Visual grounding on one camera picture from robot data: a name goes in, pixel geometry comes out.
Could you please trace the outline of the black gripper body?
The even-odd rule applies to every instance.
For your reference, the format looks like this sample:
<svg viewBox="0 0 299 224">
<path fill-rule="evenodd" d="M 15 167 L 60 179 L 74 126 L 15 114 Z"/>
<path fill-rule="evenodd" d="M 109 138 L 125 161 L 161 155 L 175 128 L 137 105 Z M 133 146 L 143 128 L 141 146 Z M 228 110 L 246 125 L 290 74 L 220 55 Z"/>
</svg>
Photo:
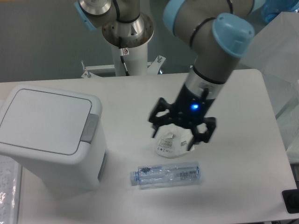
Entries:
<svg viewBox="0 0 299 224">
<path fill-rule="evenodd" d="M 182 128 L 193 128 L 204 122 L 205 115 L 214 102 L 208 98 L 209 88 L 205 87 L 197 96 L 183 85 L 172 104 L 172 121 Z"/>
</svg>

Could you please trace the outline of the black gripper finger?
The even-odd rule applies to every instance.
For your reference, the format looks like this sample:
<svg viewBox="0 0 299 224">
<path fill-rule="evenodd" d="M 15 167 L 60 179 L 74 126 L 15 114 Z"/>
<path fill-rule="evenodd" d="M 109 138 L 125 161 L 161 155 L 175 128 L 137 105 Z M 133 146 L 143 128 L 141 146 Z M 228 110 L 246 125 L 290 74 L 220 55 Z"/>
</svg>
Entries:
<svg viewBox="0 0 299 224">
<path fill-rule="evenodd" d="M 164 98 L 159 98 L 154 108 L 149 114 L 148 121 L 152 124 L 153 134 L 155 138 L 161 126 L 169 125 L 173 122 L 173 105 L 169 104 Z"/>
<path fill-rule="evenodd" d="M 198 120 L 194 123 L 189 124 L 189 129 L 192 133 L 192 139 L 188 143 L 187 151 L 190 151 L 192 146 L 199 144 L 200 142 L 208 143 L 211 139 L 211 136 L 216 129 L 216 121 L 215 117 L 206 117 L 202 120 Z M 203 133 L 200 133 L 197 126 L 205 124 L 206 130 Z"/>
</svg>

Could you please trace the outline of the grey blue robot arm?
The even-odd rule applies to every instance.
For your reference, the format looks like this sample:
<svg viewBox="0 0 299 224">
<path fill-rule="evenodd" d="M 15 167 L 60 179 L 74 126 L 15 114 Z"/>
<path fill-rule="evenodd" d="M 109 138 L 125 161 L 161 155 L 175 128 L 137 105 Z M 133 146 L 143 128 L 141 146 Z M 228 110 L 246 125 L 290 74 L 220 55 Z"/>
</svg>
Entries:
<svg viewBox="0 0 299 224">
<path fill-rule="evenodd" d="M 191 131 L 189 148 L 209 142 L 216 118 L 206 113 L 255 35 L 244 17 L 263 4 L 262 0 L 170 0 L 166 4 L 165 26 L 197 57 L 175 102 L 160 98 L 151 111 L 149 122 L 155 131 L 175 124 Z M 131 75 L 126 53 L 145 45 L 154 31 L 151 19 L 140 11 L 140 1 L 78 0 L 74 6 L 89 30 L 102 29 L 118 50 L 121 71 Z"/>
</svg>

